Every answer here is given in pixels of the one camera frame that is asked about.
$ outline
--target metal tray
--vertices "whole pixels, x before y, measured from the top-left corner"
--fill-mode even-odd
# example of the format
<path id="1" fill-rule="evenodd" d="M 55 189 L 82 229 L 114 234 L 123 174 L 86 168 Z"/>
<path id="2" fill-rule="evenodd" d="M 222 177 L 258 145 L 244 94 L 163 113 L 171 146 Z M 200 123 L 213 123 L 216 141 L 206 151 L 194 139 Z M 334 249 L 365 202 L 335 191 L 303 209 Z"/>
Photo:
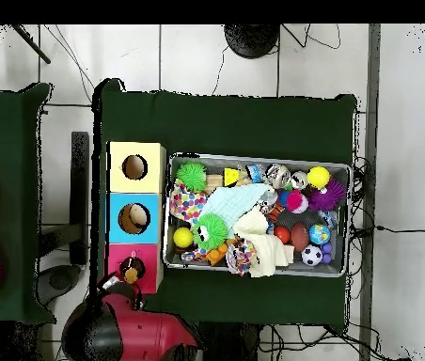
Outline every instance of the metal tray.
<path id="1" fill-rule="evenodd" d="M 223 174 L 223 169 L 225 167 L 237 168 L 238 166 L 241 166 L 242 168 L 245 168 L 247 165 L 259 164 L 281 164 L 286 166 L 291 172 L 298 170 L 308 172 L 313 166 L 325 167 L 331 173 L 331 176 L 335 177 L 335 179 L 346 186 L 346 197 L 338 204 L 338 208 L 336 209 L 338 212 L 338 225 L 336 229 L 331 231 L 330 242 L 333 245 L 333 251 L 331 254 L 332 260 L 329 264 L 320 263 L 315 267 L 310 267 L 301 261 L 301 254 L 295 252 L 293 263 L 290 263 L 288 267 L 276 267 L 275 273 L 277 275 L 339 277 L 346 272 L 348 266 L 349 231 L 352 205 L 351 198 L 353 191 L 353 170 L 348 165 L 178 152 L 169 156 L 166 177 L 167 181 L 165 183 L 163 261 L 167 267 L 228 272 L 228 267 L 224 260 L 221 260 L 212 267 L 208 263 L 184 262 L 181 260 L 181 256 L 174 252 L 175 245 L 172 240 L 174 231 L 180 226 L 188 227 L 189 224 L 170 215 L 169 200 L 174 179 L 176 178 L 176 173 L 181 165 L 188 162 L 198 162 L 203 164 L 206 167 L 207 174 Z M 312 212 L 308 209 L 301 214 L 282 212 L 277 218 L 276 225 L 291 229 L 292 226 L 298 222 L 303 223 L 306 228 L 309 228 L 314 224 L 324 224 L 324 221 L 316 212 Z"/>

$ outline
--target lamp base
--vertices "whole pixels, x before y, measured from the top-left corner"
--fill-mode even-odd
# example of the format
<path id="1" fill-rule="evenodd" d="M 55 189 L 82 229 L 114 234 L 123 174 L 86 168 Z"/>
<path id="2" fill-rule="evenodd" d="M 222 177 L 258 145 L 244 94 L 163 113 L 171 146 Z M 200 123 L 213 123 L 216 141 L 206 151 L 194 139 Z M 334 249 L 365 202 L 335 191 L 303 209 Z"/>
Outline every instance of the lamp base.
<path id="1" fill-rule="evenodd" d="M 243 58 L 260 58 L 275 47 L 279 24 L 225 24 L 229 48 Z"/>

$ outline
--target green tablecloth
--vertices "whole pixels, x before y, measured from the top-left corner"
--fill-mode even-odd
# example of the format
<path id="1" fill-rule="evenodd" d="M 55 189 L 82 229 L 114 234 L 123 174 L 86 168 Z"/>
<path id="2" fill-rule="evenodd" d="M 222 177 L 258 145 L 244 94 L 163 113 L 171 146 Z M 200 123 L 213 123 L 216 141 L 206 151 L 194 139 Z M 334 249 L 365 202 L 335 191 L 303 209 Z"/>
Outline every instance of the green tablecloth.
<path id="1" fill-rule="evenodd" d="M 96 220 L 102 243 L 107 141 L 160 142 L 168 154 L 190 151 L 347 165 L 353 161 L 353 95 L 320 100 L 128 93 L 120 90 L 118 80 L 109 80 L 96 88 L 94 96 L 94 134 L 102 133 L 101 139 L 94 139 L 101 152 L 101 205 Z M 102 276 L 102 245 L 98 259 Z M 165 269 L 158 293 L 147 300 L 147 310 L 176 313 L 191 321 L 315 323 L 340 328 L 345 276 L 255 279 Z"/>
<path id="2" fill-rule="evenodd" d="M 0 321 L 53 322 L 36 301 L 38 147 L 46 84 L 0 91 Z"/>

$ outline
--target blue box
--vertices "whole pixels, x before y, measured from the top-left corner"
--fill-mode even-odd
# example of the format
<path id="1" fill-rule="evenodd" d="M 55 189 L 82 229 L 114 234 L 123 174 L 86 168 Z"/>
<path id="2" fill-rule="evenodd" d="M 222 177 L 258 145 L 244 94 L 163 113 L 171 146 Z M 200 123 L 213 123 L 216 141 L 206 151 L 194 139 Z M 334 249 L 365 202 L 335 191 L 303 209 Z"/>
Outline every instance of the blue box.
<path id="1" fill-rule="evenodd" d="M 160 240 L 161 201 L 155 194 L 116 194 L 110 196 L 109 243 L 158 243 Z M 150 223 L 139 234 L 130 234 L 122 230 L 118 223 L 120 211 L 129 204 L 140 204 L 150 214 Z"/>

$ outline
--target yellow ball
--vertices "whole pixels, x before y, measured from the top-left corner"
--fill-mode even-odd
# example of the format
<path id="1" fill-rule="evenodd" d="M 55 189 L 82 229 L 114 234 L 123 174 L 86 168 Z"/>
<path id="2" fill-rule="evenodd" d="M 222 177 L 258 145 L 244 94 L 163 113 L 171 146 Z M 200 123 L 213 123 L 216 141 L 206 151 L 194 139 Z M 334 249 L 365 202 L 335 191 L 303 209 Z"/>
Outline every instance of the yellow ball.
<path id="1" fill-rule="evenodd" d="M 174 243 L 179 248 L 187 248 L 191 243 L 193 243 L 193 233 L 186 227 L 179 227 L 172 237 Z"/>
<path id="2" fill-rule="evenodd" d="M 309 170 L 307 182 L 321 190 L 329 182 L 329 172 L 322 166 L 315 166 Z"/>

